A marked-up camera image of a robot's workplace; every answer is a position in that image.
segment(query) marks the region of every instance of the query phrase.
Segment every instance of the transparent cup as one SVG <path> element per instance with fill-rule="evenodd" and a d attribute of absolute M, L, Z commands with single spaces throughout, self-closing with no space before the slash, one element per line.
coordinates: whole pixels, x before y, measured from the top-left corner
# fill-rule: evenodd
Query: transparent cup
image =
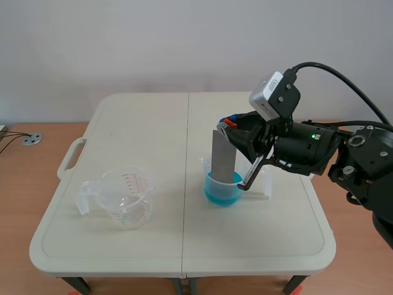
<path fill-rule="evenodd" d="M 236 152 L 235 172 L 232 183 L 221 183 L 211 178 L 211 155 L 201 159 L 201 163 L 204 172 L 203 190 L 211 203 L 227 207 L 239 200 L 243 191 L 237 185 L 243 183 L 243 179 L 252 165 L 241 152 Z M 259 179 L 262 177 L 264 196 L 270 198 L 273 189 L 273 177 L 270 169 L 263 167 L 258 177 Z"/>
<path fill-rule="evenodd" d="M 81 215 L 90 212 L 89 200 L 95 200 L 122 227 L 133 229 L 149 220 L 153 189 L 153 181 L 145 170 L 127 165 L 82 183 L 75 201 Z"/>

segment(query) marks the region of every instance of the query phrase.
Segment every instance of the blue liquid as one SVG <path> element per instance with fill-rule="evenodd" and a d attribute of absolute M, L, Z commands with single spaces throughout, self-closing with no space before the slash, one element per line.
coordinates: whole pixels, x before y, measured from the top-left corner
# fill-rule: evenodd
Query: blue liquid
<path fill-rule="evenodd" d="M 208 200 L 213 204 L 227 207 L 235 203 L 241 195 L 241 190 L 237 186 L 226 186 L 224 184 L 217 184 L 211 180 L 211 172 L 204 181 L 204 193 Z M 233 174 L 233 183 L 239 183 L 242 178 L 236 172 Z"/>

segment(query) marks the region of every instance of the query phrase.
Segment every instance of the measuring cup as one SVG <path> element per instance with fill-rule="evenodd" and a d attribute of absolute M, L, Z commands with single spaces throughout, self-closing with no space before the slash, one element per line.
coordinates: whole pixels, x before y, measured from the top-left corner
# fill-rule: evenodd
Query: measuring cup
<path fill-rule="evenodd" d="M 203 190 L 211 203 L 227 207 L 239 200 L 243 191 L 237 185 L 243 183 L 243 179 L 251 167 L 251 163 L 241 152 L 236 152 L 232 183 L 221 183 L 211 178 L 211 155 L 201 159 L 201 163 L 204 172 Z M 273 190 L 273 177 L 270 169 L 263 167 L 259 172 L 259 177 L 262 177 L 264 196 L 270 198 Z"/>
<path fill-rule="evenodd" d="M 150 218 L 153 188 L 145 170 L 127 165 L 82 183 L 75 201 L 81 215 L 85 215 L 90 211 L 89 199 L 94 199 L 119 224 L 132 229 Z"/>

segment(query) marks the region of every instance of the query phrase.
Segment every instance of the white table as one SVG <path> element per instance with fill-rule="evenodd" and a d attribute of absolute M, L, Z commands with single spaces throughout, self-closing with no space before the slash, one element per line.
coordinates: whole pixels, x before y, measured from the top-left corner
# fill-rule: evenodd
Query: white table
<path fill-rule="evenodd" d="M 61 182 L 31 241 L 33 264 L 85 294 L 80 277 L 299 275 L 295 286 L 323 271 L 335 240 L 307 177 L 274 168 L 271 200 L 248 192 L 229 208 L 203 195 L 198 159 L 211 149 L 221 117 L 252 110 L 247 98 L 246 92 L 106 98 L 60 165 Z M 122 230 L 98 206 L 80 216 L 73 198 L 81 182 L 125 163 L 145 168 L 156 182 L 152 219 Z"/>

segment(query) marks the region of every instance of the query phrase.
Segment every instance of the black cable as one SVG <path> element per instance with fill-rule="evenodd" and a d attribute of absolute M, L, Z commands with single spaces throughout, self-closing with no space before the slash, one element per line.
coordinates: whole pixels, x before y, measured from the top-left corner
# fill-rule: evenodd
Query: black cable
<path fill-rule="evenodd" d="M 374 122 L 374 121 L 342 121 L 342 122 L 333 122 L 333 123 L 319 123 L 319 122 L 312 122 L 312 124 L 321 125 L 321 126 L 374 126 L 376 128 L 384 129 L 389 132 L 393 132 L 393 127 L 387 124 L 383 124 L 381 122 Z"/>
<path fill-rule="evenodd" d="M 23 135 L 23 136 L 30 136 L 30 137 L 31 137 L 31 135 L 25 135 L 25 134 L 10 134 L 10 135 L 0 136 L 0 140 L 1 140 L 2 138 L 4 138 L 4 137 L 17 136 L 17 135 Z"/>
<path fill-rule="evenodd" d="M 18 135 L 18 136 L 16 136 L 16 137 L 12 138 L 12 139 L 10 140 L 10 142 L 7 143 L 6 146 L 3 147 L 3 149 L 0 151 L 0 154 L 3 152 L 3 150 L 6 149 L 7 146 L 10 145 L 11 142 L 13 142 L 13 141 L 14 141 L 15 139 L 17 139 L 18 137 L 22 137 L 22 136 L 26 136 L 26 135 L 22 134 L 22 135 Z"/>
<path fill-rule="evenodd" d="M 369 99 L 366 94 L 364 94 L 363 91 L 361 91 L 351 80 L 349 80 L 347 77 L 345 77 L 344 75 L 342 75 L 342 73 L 336 71 L 335 69 L 324 65 L 322 63 L 315 63 L 312 61 L 306 62 L 306 63 L 300 63 L 297 66 L 294 66 L 292 68 L 292 70 L 295 71 L 295 73 L 297 73 L 297 71 L 299 69 L 302 68 L 307 68 L 307 67 L 312 67 L 312 68 L 319 68 L 319 69 L 323 69 L 324 71 L 329 72 L 330 74 L 333 74 L 334 76 L 336 76 L 337 78 L 339 78 L 341 81 L 343 81 L 346 85 L 349 86 L 349 88 L 351 88 L 353 91 L 356 92 L 356 94 L 358 94 L 360 96 L 361 99 L 363 99 L 363 101 L 370 107 L 370 109 L 373 110 L 373 112 L 378 116 L 378 118 L 381 119 L 382 123 L 388 124 L 391 126 L 389 120 L 385 117 L 385 115 L 378 109 L 378 107 L 371 101 L 371 99 Z"/>
<path fill-rule="evenodd" d="M 29 133 L 25 133 L 25 132 L 15 132 L 15 131 L 3 131 L 3 130 L 0 130 L 0 133 L 1 132 L 4 132 L 4 133 L 16 133 L 16 134 L 23 134 L 23 135 L 26 135 L 26 136 L 31 136 Z"/>

